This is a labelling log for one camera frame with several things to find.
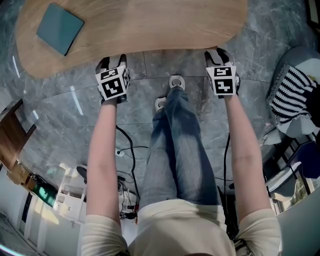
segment sleeve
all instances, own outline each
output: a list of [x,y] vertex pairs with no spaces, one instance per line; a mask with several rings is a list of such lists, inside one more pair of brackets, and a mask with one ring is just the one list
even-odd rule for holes
[[277,256],[280,243],[280,225],[272,209],[255,211],[240,222],[235,246],[245,245],[246,248],[239,249],[248,252],[244,255]]
[[120,225],[101,215],[87,215],[82,237],[82,256],[129,256]]

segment white shoe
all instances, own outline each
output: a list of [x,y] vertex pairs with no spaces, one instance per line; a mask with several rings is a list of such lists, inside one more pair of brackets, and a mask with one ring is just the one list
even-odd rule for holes
[[155,100],[154,106],[155,106],[155,110],[157,112],[159,112],[160,110],[165,108],[165,103],[166,103],[167,98],[163,97],[163,98],[157,98]]
[[181,75],[172,75],[169,79],[170,89],[174,87],[180,87],[182,90],[186,89],[186,83]]

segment black and white striped fabric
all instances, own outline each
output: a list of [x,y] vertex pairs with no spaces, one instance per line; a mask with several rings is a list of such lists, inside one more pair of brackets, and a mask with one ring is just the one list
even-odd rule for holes
[[300,70],[289,65],[283,67],[268,99],[280,125],[298,118],[311,119],[307,110],[307,97],[316,87],[317,84]]

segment jeans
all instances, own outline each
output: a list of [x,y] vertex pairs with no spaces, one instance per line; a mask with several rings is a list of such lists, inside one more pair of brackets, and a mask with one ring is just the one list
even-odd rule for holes
[[201,142],[197,115],[188,95],[173,88],[153,118],[153,132],[140,209],[172,199],[221,205],[215,176]]

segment wire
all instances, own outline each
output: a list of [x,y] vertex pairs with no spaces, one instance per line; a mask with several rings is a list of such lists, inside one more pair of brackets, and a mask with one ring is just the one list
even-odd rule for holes
[[135,187],[135,191],[136,191],[136,195],[138,196],[138,198],[140,199],[140,195],[139,195],[139,191],[138,191],[138,186],[137,186],[137,181],[136,181],[136,177],[135,177],[135,173],[134,170],[136,168],[136,158],[135,158],[135,152],[134,152],[134,147],[133,147],[133,142],[132,139],[129,137],[129,135],[122,130],[121,128],[119,128],[117,125],[115,126],[115,128],[117,130],[119,130],[120,132],[123,133],[124,136],[126,136],[126,138],[129,140],[130,143],[130,149],[131,149],[131,154],[132,154],[132,160],[133,160],[133,164],[132,164],[132,169],[131,169],[131,174],[132,174],[132,178],[134,181],[134,187]]
[[[126,157],[128,157],[128,158],[131,158],[131,159],[134,159],[133,157],[131,157],[130,155],[127,155],[127,154],[124,154]],[[136,161],[145,161],[145,160],[147,160],[147,159],[136,159],[135,158],[135,160]]]
[[[133,149],[136,149],[136,148],[144,148],[144,149],[148,149],[149,147],[147,147],[147,146],[133,146],[132,148],[133,148]],[[124,149],[121,149],[121,150],[117,151],[117,153],[118,153],[118,154],[120,154],[120,152],[121,152],[121,151],[124,151],[124,150],[130,150],[130,149],[131,149],[131,147],[124,148]]]
[[122,219],[123,217],[122,217],[122,212],[123,212],[123,210],[124,210],[124,203],[125,203],[125,189],[124,189],[124,185],[123,184],[121,184],[122,185],[122,193],[123,193],[123,201],[122,201],[122,206],[121,206],[121,211],[119,212],[119,215],[120,215],[120,218]]
[[[126,172],[121,171],[121,170],[117,170],[117,172],[118,172],[118,173],[123,173],[123,174],[129,175],[129,176],[131,177],[131,179],[134,179],[134,177],[132,177],[132,175],[131,175],[130,173],[126,173]],[[126,181],[126,180],[124,180],[124,182],[129,183],[129,184],[134,183],[134,181],[128,182],[128,181]]]
[[130,193],[129,193],[126,185],[123,184],[123,187],[125,188],[125,191],[126,191],[126,193],[127,193],[127,197],[128,197],[128,199],[129,199],[129,202],[130,202],[130,206],[132,207],[131,200],[130,200]]
[[229,143],[230,143],[230,133],[228,135],[228,139],[226,141],[226,146],[225,146],[225,151],[224,151],[224,158],[223,158],[223,186],[224,186],[224,198],[225,198],[225,209],[226,209],[226,214],[229,215],[228,213],[228,202],[227,202],[227,152],[229,148]]
[[230,132],[228,134],[228,139],[226,141],[226,146],[225,146],[225,151],[224,151],[224,158],[223,158],[223,185],[224,185],[224,198],[225,198],[225,211],[226,211],[226,216],[229,219],[229,224],[232,223],[233,229],[236,232],[237,228],[235,226],[234,221],[230,218],[229,212],[228,212],[228,200],[227,200],[227,152],[229,148],[229,143],[230,143]]
[[[224,181],[225,179],[224,178],[219,178],[219,177],[214,177],[215,179],[217,180],[222,180]],[[233,179],[226,179],[227,182],[233,182],[234,180]]]

